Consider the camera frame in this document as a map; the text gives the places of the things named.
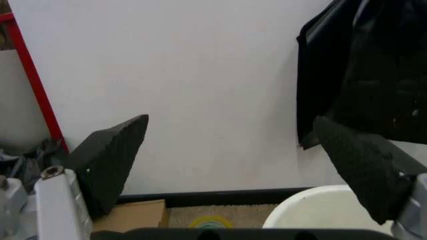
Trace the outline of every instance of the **white backdrop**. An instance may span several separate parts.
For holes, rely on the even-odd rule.
[[[149,114],[124,194],[340,183],[297,149],[299,30],[330,0],[10,0],[70,149]]]

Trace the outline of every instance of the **red pole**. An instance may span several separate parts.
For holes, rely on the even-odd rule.
[[[43,88],[42,81],[40,80],[39,74],[37,73],[36,67],[34,66],[33,60],[31,59],[30,53],[25,45],[21,31],[15,21],[14,15],[12,13],[0,15],[0,23],[4,23],[6,25],[7,31],[13,41],[13,45],[18,53],[23,69],[32,87],[32,91],[34,92],[35,98],[40,106],[40,110],[43,113],[50,136],[55,140],[61,140],[62,148],[68,153],[69,151],[65,143],[64,136],[61,132],[54,111],[52,110],[52,106],[49,102],[48,96],[46,95],[45,89]]]

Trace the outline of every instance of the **brown cardboard box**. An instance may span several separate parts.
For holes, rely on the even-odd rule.
[[[168,226],[165,200],[140,201],[115,206],[111,212],[93,223],[93,231],[124,233],[138,228]]]

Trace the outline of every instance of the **white bowl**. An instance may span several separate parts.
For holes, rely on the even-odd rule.
[[[262,228],[365,229],[391,234],[392,221],[379,225],[348,185],[301,191],[279,204]]]

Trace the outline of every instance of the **beige carpet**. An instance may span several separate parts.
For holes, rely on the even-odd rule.
[[[221,216],[229,220],[233,228],[261,228],[277,204],[191,206],[169,208],[169,227],[188,228],[201,216]]]

